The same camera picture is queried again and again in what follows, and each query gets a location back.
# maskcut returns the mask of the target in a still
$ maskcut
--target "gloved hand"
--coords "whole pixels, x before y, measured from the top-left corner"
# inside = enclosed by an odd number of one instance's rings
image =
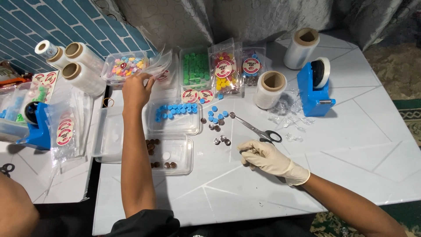
[[[251,140],[238,145],[242,152],[241,163],[250,163],[250,168],[259,167],[266,173],[284,177],[288,185],[301,185],[310,178],[310,171],[282,154],[273,144]]]

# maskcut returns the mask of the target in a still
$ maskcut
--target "gray curtain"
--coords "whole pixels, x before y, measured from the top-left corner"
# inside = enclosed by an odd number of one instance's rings
[[[421,0],[94,0],[138,27],[158,48],[209,45],[233,37],[266,42],[303,27],[346,28],[361,49],[386,37]],[[113,6],[109,10],[104,3]]]

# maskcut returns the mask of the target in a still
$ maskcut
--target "rubber band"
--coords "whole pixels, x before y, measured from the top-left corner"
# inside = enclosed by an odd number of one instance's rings
[[[107,106],[107,105],[105,105],[105,100],[106,99],[108,99],[108,102],[109,102],[109,100],[112,100],[112,105],[111,106]],[[112,106],[114,106],[114,100],[113,99],[111,99],[110,97],[107,97],[107,98],[104,98],[103,100],[102,100],[102,104],[105,106],[105,107],[112,107]]]

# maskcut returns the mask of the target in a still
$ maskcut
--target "blue brick wallpaper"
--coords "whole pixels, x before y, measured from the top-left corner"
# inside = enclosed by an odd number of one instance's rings
[[[0,0],[0,60],[32,73],[56,70],[34,52],[42,40],[63,47],[83,42],[103,59],[117,52],[157,52],[136,28],[105,16],[90,0]]]

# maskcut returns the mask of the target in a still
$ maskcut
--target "cardboard core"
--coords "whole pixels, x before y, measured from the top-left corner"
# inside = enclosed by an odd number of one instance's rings
[[[83,46],[78,42],[73,42],[69,44],[66,49],[64,50],[64,54],[71,58],[75,59],[83,52]]]
[[[297,30],[294,34],[294,40],[302,46],[311,46],[319,39],[319,33],[312,28],[303,28]]]
[[[62,71],[62,75],[67,80],[73,80],[75,79],[79,74],[82,68],[79,64],[72,62],[67,64]]]
[[[265,90],[277,92],[285,86],[285,76],[277,71],[268,71],[261,80]]]
[[[46,46],[46,45],[45,45],[44,43],[43,43],[43,44],[41,44],[41,45],[38,47],[38,50],[40,50],[40,51],[41,51],[41,50],[45,49],[45,46]]]
[[[59,60],[63,55],[63,50],[60,47],[57,47],[57,53],[54,55],[54,57],[47,59],[47,62],[55,62]]]

